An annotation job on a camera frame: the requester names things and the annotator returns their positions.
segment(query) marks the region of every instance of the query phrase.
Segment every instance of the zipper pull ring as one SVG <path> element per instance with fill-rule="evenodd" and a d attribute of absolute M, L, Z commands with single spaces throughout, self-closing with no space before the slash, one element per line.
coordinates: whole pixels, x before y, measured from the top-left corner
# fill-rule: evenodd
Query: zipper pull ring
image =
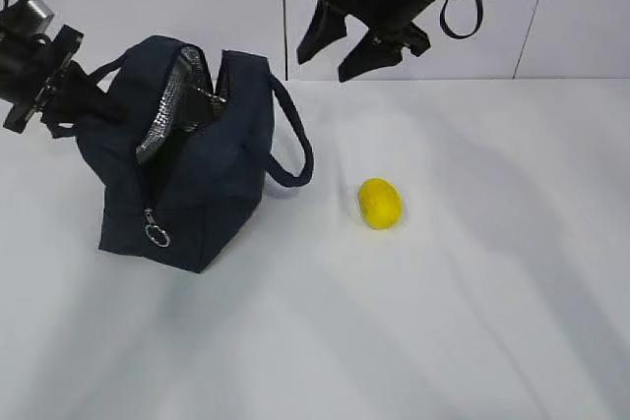
<path fill-rule="evenodd" d="M 147 220 L 147 225 L 145 226 L 147 237 L 154 245 L 160 248 L 168 248 L 170 246 L 170 235 L 158 225 L 153 209 L 145 209 L 145 219 Z"/>

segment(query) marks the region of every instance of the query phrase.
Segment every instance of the lemon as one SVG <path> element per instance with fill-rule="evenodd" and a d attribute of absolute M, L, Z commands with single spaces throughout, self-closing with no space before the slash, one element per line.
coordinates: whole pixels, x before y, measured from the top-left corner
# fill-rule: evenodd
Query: lemon
<path fill-rule="evenodd" d="M 383 179 L 370 179 L 358 191 L 358 203 L 365 223 L 375 230 L 394 226 L 403 214 L 398 191 Z"/>

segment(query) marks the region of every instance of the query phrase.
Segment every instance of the metal ring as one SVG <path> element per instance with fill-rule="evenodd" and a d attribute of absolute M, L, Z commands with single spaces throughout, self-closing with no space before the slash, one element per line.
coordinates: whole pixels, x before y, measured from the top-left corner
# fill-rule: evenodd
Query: metal ring
<path fill-rule="evenodd" d="M 157 232 L 163 238 L 162 241 L 159 241 L 154 233 Z M 168 248 L 170 246 L 170 235 L 166 233 L 165 230 L 160 228 L 157 225 L 147 225 L 145 226 L 145 233 L 147 233 L 147 237 L 152 241 L 152 243 L 160 248 Z"/>

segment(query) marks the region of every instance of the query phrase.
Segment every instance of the white tabletop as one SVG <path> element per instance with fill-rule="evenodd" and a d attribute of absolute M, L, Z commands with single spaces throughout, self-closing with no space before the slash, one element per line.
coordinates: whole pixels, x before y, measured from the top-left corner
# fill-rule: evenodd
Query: white tabletop
<path fill-rule="evenodd" d="M 0 418 L 630 418 L 630 81 L 289 88 L 314 181 L 201 276 L 99 253 L 74 144 L 0 133 Z"/>

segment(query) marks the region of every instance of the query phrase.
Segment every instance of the bag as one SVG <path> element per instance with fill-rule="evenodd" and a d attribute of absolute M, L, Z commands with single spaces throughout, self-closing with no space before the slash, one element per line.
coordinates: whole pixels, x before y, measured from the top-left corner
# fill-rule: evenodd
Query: bag
<path fill-rule="evenodd" d="M 99 248 L 203 271 L 249 219 L 269 173 L 288 188 L 310 182 L 313 149 L 266 58 L 225 51 L 217 93 L 203 52 L 152 36 L 95 71 L 120 69 L 108 95 L 128 116 L 86 116 L 73 129 L 105 185 Z M 304 149 L 299 176 L 271 156 L 274 94 Z"/>

